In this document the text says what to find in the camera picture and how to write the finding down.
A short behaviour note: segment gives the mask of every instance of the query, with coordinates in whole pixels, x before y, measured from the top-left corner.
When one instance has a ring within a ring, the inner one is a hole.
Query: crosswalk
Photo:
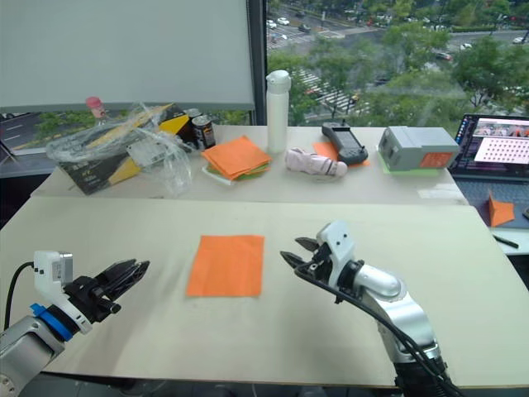
[[[307,85],[309,92],[313,92],[318,95],[317,101],[321,105],[328,108],[333,108],[336,99],[336,108],[343,114],[349,114],[349,112],[354,107],[354,102],[356,102],[354,96],[346,95],[341,91],[339,91],[338,95],[336,96],[336,92],[331,92],[328,84],[322,84],[320,78],[315,74],[301,69],[298,71],[298,76]]]
[[[267,29],[266,34],[266,48],[273,50],[285,47],[291,44],[308,43],[314,41],[313,34],[303,33],[297,28],[291,26],[277,26],[274,29]]]

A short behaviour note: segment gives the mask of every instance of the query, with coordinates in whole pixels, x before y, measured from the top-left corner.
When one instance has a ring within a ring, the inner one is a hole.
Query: white thermos bottle
[[[275,155],[287,148],[288,91],[291,80],[286,70],[275,70],[266,76],[266,81],[268,152]]]

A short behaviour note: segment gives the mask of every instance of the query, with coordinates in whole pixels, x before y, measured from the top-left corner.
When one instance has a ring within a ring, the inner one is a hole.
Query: blue ring
[[[44,306],[40,304],[33,304],[30,307],[33,310],[35,317],[42,318],[45,323],[52,327],[66,342],[74,337],[73,333],[71,333],[61,321],[55,318],[53,314],[48,312]]]

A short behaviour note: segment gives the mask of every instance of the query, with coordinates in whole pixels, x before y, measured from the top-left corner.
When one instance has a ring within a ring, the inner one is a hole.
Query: orange cloth
[[[314,142],[312,147],[318,155],[324,155],[326,158],[338,161],[338,152],[330,142]],[[369,165],[369,160],[364,160],[360,164],[352,164],[349,167],[359,167],[361,165]]]
[[[503,223],[512,221],[514,217],[514,204],[503,203],[493,199],[492,193],[488,194],[488,213],[490,215],[490,226],[496,227]]]
[[[207,149],[202,156],[231,180],[272,160],[246,136]]]
[[[264,244],[263,236],[202,236],[187,295],[259,295]]]

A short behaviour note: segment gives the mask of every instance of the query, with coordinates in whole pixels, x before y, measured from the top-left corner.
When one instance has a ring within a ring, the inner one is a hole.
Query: black remote control
[[[322,133],[329,138],[329,141],[336,148],[339,161],[343,161],[347,165],[353,165],[367,159],[368,153],[365,146],[358,142],[355,134],[344,122],[342,124],[339,122],[324,122]]]

